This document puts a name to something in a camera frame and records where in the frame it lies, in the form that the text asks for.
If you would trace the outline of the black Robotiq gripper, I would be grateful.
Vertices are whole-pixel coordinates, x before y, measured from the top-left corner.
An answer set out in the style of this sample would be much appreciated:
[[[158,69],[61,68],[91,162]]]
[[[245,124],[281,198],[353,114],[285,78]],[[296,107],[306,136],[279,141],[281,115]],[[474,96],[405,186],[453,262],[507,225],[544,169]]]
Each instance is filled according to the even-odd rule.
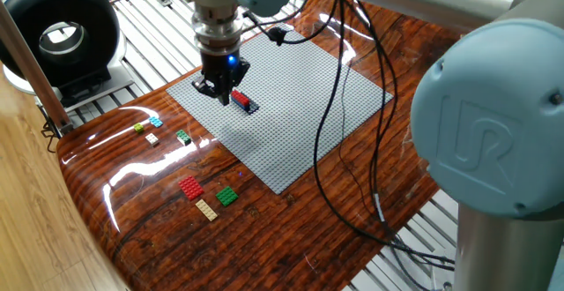
[[[203,95],[218,98],[226,106],[230,94],[247,74],[250,63],[240,56],[240,51],[221,56],[202,53],[202,77],[192,81],[192,86]]]

